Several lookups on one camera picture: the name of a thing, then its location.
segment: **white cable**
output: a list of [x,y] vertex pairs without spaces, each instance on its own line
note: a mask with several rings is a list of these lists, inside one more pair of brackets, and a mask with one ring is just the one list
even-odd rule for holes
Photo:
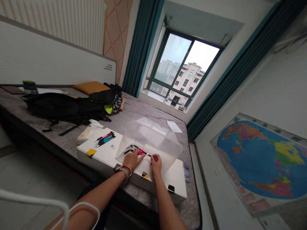
[[[279,51],[283,50],[284,48],[286,48],[286,53],[291,53],[295,50],[297,50],[307,39],[303,39],[304,36],[307,35],[307,32],[304,32],[302,34],[299,34],[297,36],[294,36],[292,38],[289,38],[285,41],[279,42],[277,44],[275,44],[275,49],[273,50],[274,53],[278,53]],[[296,43],[296,47],[292,50],[290,50],[291,46],[293,46]]]
[[296,38],[294,39],[288,46],[287,46],[287,49],[286,49],[286,53],[292,53],[294,52],[295,50],[297,50],[306,40],[307,40],[307,37],[305,39],[304,36],[306,36],[306,34],[300,36],[299,38]]
[[[96,208],[94,205],[92,205],[92,204],[90,204],[90,203],[87,203],[87,202],[80,202],[80,203],[76,204],[75,206],[73,206],[73,207],[69,210],[69,212],[71,212],[71,211],[74,210],[76,207],[78,207],[79,205],[82,205],[82,204],[92,207],[92,208],[95,209],[95,210],[97,211],[97,213],[98,213],[97,221],[96,221],[94,227],[92,228],[92,230],[93,230],[93,229],[96,227],[96,225],[97,225],[97,223],[98,223],[98,221],[99,221],[99,218],[100,218],[100,211],[99,211],[98,208]],[[58,226],[59,223],[60,223],[62,220],[63,220],[63,217],[55,224],[55,226],[53,226],[53,228],[52,228],[51,230],[54,230],[54,229],[56,228],[56,226]]]
[[98,219],[92,228],[92,230],[96,227],[99,218],[100,218],[100,211],[97,207],[94,205],[87,203],[87,202],[80,202],[73,206],[71,209],[69,209],[68,205],[62,201],[58,200],[51,200],[51,199],[44,199],[44,198],[37,198],[37,197],[32,197],[32,196],[25,196],[25,195],[20,195],[12,192],[5,191],[3,189],[0,189],[0,198],[3,200],[8,200],[8,201],[13,201],[13,202],[19,202],[19,203],[31,203],[31,204],[39,204],[39,205],[51,205],[55,207],[59,207],[63,210],[64,215],[63,217],[53,226],[51,230],[54,230],[56,226],[60,224],[60,222],[63,220],[63,225],[62,225],[62,230],[66,230],[68,221],[69,221],[69,213],[74,210],[76,207],[79,205],[86,205],[91,208],[93,208],[95,211],[98,213]]
[[64,212],[64,216],[63,216],[64,221],[63,221],[62,230],[65,230],[67,227],[68,220],[69,220],[69,207],[64,202],[61,202],[58,200],[43,199],[43,198],[37,198],[37,197],[32,197],[32,196],[20,195],[20,194],[8,192],[2,189],[0,189],[0,198],[4,200],[8,200],[8,201],[19,202],[19,203],[52,205],[52,206],[59,207]]

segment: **window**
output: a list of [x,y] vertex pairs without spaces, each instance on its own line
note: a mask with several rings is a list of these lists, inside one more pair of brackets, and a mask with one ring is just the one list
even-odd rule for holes
[[186,86],[186,85],[188,84],[188,82],[189,82],[189,80],[186,79],[182,85],[183,85],[183,86]]
[[[165,98],[178,95],[181,98],[179,103],[187,107],[223,47],[169,28],[160,33],[159,39],[158,56],[152,60],[152,72],[143,87]],[[190,79],[195,83],[193,87],[188,86]]]
[[190,70],[188,77],[191,77],[193,73],[194,73],[194,70]]

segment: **teal curtain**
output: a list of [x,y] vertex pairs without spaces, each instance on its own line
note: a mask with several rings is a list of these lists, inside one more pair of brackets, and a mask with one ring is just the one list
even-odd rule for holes
[[164,0],[141,0],[122,89],[136,97]]
[[227,99],[287,30],[306,6],[306,0],[277,3],[247,41],[231,66],[204,100],[187,125],[188,138],[194,141]]

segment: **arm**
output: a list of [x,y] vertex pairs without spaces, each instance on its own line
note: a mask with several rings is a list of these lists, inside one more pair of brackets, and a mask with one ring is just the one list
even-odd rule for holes
[[153,180],[156,187],[160,227],[162,230],[186,229],[161,176],[162,161],[158,154],[151,156]]
[[[129,167],[131,171],[133,171],[145,157],[145,155],[142,155],[138,159],[138,152],[139,151],[137,150],[134,153],[129,153],[125,156],[123,165]],[[126,175],[122,171],[114,174],[101,185],[94,188],[89,193],[77,200],[76,203],[74,203],[71,207],[80,202],[87,202],[97,207],[101,213],[109,203],[115,191],[119,188],[125,179]],[[46,229],[51,229],[62,218],[62,216],[63,215],[57,217]],[[97,218],[98,216],[95,210],[89,206],[80,205],[70,212],[67,229],[90,230],[96,223]],[[56,230],[61,228],[62,223],[56,227]]]

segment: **window sill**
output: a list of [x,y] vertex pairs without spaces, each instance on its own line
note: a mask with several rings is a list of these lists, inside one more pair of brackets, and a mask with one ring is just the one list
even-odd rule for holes
[[146,90],[146,89],[141,89],[141,90],[140,90],[140,93],[142,93],[142,94],[144,94],[144,95],[146,95],[146,96],[148,96],[148,97],[151,97],[152,99],[154,99],[154,100],[156,100],[156,101],[159,101],[161,104],[167,105],[167,106],[169,106],[170,108],[172,108],[172,109],[174,109],[174,110],[176,110],[176,111],[178,111],[178,112],[183,113],[184,115],[186,115],[186,110],[183,110],[183,111],[179,110],[179,109],[178,109],[179,104],[172,105],[172,104],[171,104],[171,102],[172,102],[171,100],[168,100],[167,102],[165,102],[165,98],[164,98],[164,97],[162,97],[162,96],[160,96],[160,95],[158,95],[158,94],[155,94],[154,92],[151,92],[151,91]]

